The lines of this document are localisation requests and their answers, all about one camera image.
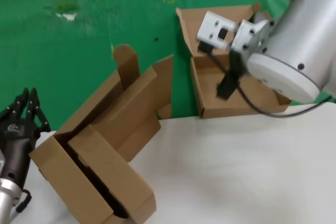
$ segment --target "open cardboard box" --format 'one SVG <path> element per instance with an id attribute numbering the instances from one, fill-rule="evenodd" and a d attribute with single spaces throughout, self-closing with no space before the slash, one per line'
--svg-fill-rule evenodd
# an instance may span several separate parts
<path id="1" fill-rule="evenodd" d="M 196 39 L 196 35 L 208 10 L 238 23 L 243 19 L 250 20 L 253 18 L 260 8 L 260 4 L 255 4 L 176 10 L 180 18 L 184 40 L 192 54 L 191 75 L 200 117 L 216 118 L 257 113 L 249 107 L 237 90 L 227 101 L 217 97 L 216 88 L 224 74 L 209 57 L 202 52 L 198 52 L 197 48 L 200 42 Z M 225 38 L 228 42 L 232 42 L 233 39 L 233 33 L 228 33 Z M 213 54 L 228 68 L 228 51 L 215 49 Z M 244 76 L 240 85 L 251 102 L 266 112 L 283 112 L 290 104 L 289 99 L 269 89 L 251 76 Z"/>
<path id="2" fill-rule="evenodd" d="M 81 224 L 144 223 L 156 210 L 150 186 L 127 162 L 171 115 L 173 58 L 140 75 L 138 57 L 115 49 L 118 71 L 33 152 L 32 160 Z"/>

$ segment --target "cardboard box flap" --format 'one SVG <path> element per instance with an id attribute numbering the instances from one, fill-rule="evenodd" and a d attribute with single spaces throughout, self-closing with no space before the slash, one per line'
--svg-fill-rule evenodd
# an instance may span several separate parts
<path id="1" fill-rule="evenodd" d="M 123 92 L 118 72 L 110 77 L 82 104 L 82 106 L 61 126 L 57 135 L 69 133 L 77 128 L 77 132 L 93 121 L 107 106 L 115 101 Z"/>
<path id="2" fill-rule="evenodd" d="M 156 72 L 154 83 L 155 107 L 161 119 L 169 119 L 172 115 L 173 56 L 168 56 L 152 67 Z"/>
<path id="3" fill-rule="evenodd" d="M 118 65 L 118 73 L 122 86 L 126 90 L 139 76 L 138 54 L 129 45 L 120 45 L 113 52 Z"/>
<path id="4" fill-rule="evenodd" d="M 291 100 L 288 97 L 284 97 L 282 94 L 276 93 L 280 105 L 289 105 Z"/>
<path id="5" fill-rule="evenodd" d="M 137 210 L 148 199 L 154 198 L 150 186 L 91 125 L 70 140 L 69 145 L 109 188 L 130 216 L 140 222 L 136 219 Z"/>
<path id="6" fill-rule="evenodd" d="M 184 40 L 193 57 L 204 56 L 203 53 L 198 52 L 198 44 L 196 36 L 202 24 L 207 11 L 211 11 L 225 18 L 228 18 L 236 23 L 241 20 L 249 20 L 254 13 L 259 11 L 261 4 L 242 5 L 242 6 L 228 6 L 228 7 L 212 7 L 212 8 L 199 8 L 199 9 L 176 9 L 176 13 L 180 18 Z M 231 42 L 234 38 L 233 33 L 228 33 L 225 40 Z M 221 55 L 224 53 L 222 50 L 215 49 L 214 55 Z"/>
<path id="7" fill-rule="evenodd" d="M 113 214 L 53 136 L 31 152 L 30 157 L 81 224 L 103 223 Z"/>
<path id="8" fill-rule="evenodd" d="M 156 78 L 157 73 L 150 67 L 91 123 L 115 149 L 155 112 Z"/>
<path id="9" fill-rule="evenodd" d="M 195 91 L 195 96 L 196 96 L 198 114 L 202 116 L 203 111 L 204 111 L 204 101 L 202 98 L 201 87 L 197 79 L 196 66 L 195 66 L 195 62 L 193 59 L 191 59 L 191 73 L 195 73 L 195 74 L 192 74 L 192 81 L 193 81 L 193 86 L 194 86 L 194 91 Z"/>
<path id="10" fill-rule="evenodd" d="M 161 125 L 153 113 L 145 122 L 143 122 L 117 149 L 117 152 L 126 162 L 132 159 L 144 148 L 144 146 L 160 130 Z"/>

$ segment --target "box lid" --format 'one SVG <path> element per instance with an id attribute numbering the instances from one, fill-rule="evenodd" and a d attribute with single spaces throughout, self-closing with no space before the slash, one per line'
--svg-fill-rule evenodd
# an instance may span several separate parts
<path id="1" fill-rule="evenodd" d="M 69 137 L 59 137 L 67 133 L 72 136 L 80 132 L 86 125 L 95 120 L 101 112 L 111 105 L 139 76 L 138 55 L 129 45 L 118 46 L 113 52 L 113 58 L 118 65 L 115 71 L 61 126 L 55 134 L 58 141 L 69 140 Z M 156 103 L 162 108 L 170 108 L 172 91 L 173 57 L 167 57 L 153 65 L 160 77 L 155 84 L 163 95 L 155 97 Z M 160 116 L 167 119 L 171 111 L 165 109 Z"/>
<path id="2" fill-rule="evenodd" d="M 113 210 L 53 136 L 30 157 L 80 223 L 103 223 L 113 216 Z"/>
<path id="3" fill-rule="evenodd" d="M 155 212 L 155 198 L 150 186 L 94 127 L 87 126 L 69 141 L 69 145 L 108 187 L 136 223 L 144 223 L 149 217 L 143 216 L 138 210 L 151 198 L 154 204 L 149 210 Z"/>
<path id="4" fill-rule="evenodd" d="M 254 13 L 259 11 L 261 3 L 254 5 L 241 5 L 241 6 L 228 6 L 228 7 L 212 7 L 212 8 L 199 8 L 199 9 L 176 9 L 176 13 L 180 18 L 184 40 L 193 57 L 204 56 L 204 53 L 198 52 L 198 44 L 196 39 L 198 30 L 202 24 L 207 11 L 228 18 L 236 23 L 243 19 L 249 20 Z M 225 40 L 231 42 L 234 38 L 233 33 L 228 33 Z M 214 55 L 227 54 L 228 51 L 215 49 Z"/>

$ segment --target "green floor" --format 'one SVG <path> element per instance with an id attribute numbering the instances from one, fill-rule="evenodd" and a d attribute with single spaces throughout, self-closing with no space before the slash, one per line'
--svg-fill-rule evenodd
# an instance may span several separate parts
<path id="1" fill-rule="evenodd" d="M 173 116 L 196 115 L 175 9 L 258 1 L 277 16 L 289 0 L 0 0 L 0 108 L 23 87 L 36 87 L 59 128 L 115 70 L 111 47 L 127 43 L 139 52 L 142 71 L 174 53 Z M 70 22 L 59 17 L 64 13 L 77 16 Z"/>

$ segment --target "black cable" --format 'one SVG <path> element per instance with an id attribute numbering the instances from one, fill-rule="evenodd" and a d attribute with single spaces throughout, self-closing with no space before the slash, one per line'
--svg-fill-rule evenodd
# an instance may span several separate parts
<path id="1" fill-rule="evenodd" d="M 224 73 L 224 74 L 227 74 L 227 70 L 224 68 L 224 66 L 221 64 L 221 62 L 213 55 L 213 54 L 207 54 L 217 65 L 218 67 L 221 69 L 221 71 Z M 239 91 L 239 93 L 241 94 L 241 96 L 243 97 L 243 99 L 245 100 L 245 102 L 256 112 L 258 112 L 259 114 L 262 114 L 262 115 L 266 115 L 266 116 L 269 116 L 271 118 L 293 118 L 295 116 L 299 116 L 299 115 L 303 115 L 303 114 L 306 114 L 312 110 L 315 110 L 317 109 L 318 107 L 322 106 L 323 104 L 325 104 L 326 102 L 329 102 L 331 99 L 332 99 L 332 96 L 329 96 L 327 97 L 326 99 L 324 99 L 323 101 L 321 101 L 320 103 L 318 104 L 315 104 L 313 106 L 311 106 L 310 108 L 307 108 L 305 110 L 302 110 L 302 111 L 298 111 L 298 112 L 295 112 L 293 114 L 287 114 L 287 115 L 275 115 L 275 114 L 271 114 L 271 113 L 268 113 L 268 112 L 265 112 L 261 109 L 259 109 L 258 107 L 256 107 L 250 100 L 249 98 L 247 97 L 247 95 L 245 94 L 245 92 L 241 89 L 240 85 L 238 86 L 237 90 Z"/>
<path id="2" fill-rule="evenodd" d="M 21 213 L 23 212 L 23 210 L 26 209 L 26 207 L 28 206 L 29 202 L 32 200 L 32 195 L 30 194 L 30 192 L 26 189 L 23 189 L 22 191 L 23 193 L 27 194 L 26 198 L 24 199 L 24 201 L 22 201 L 17 207 L 16 207 L 16 212 Z"/>

